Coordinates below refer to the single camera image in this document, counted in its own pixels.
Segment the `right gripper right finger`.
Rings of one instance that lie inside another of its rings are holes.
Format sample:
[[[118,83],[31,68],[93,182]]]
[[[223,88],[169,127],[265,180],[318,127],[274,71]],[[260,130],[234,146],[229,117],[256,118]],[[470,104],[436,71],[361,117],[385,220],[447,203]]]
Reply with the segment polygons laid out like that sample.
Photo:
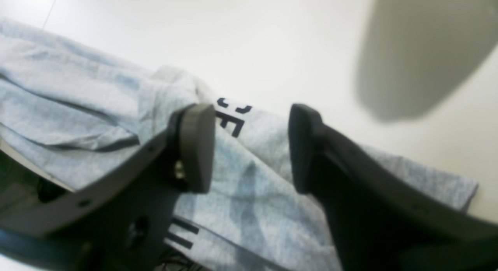
[[[497,225],[399,180],[307,105],[288,136],[294,187],[324,209],[343,270],[497,270]]]

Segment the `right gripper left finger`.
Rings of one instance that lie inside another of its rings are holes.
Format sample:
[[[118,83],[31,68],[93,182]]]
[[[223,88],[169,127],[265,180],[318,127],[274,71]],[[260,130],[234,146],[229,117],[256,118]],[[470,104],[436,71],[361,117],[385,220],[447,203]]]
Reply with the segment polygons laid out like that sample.
[[[52,271],[151,271],[182,193],[208,193],[215,109],[190,105],[126,162],[84,189],[1,220],[1,253]]]

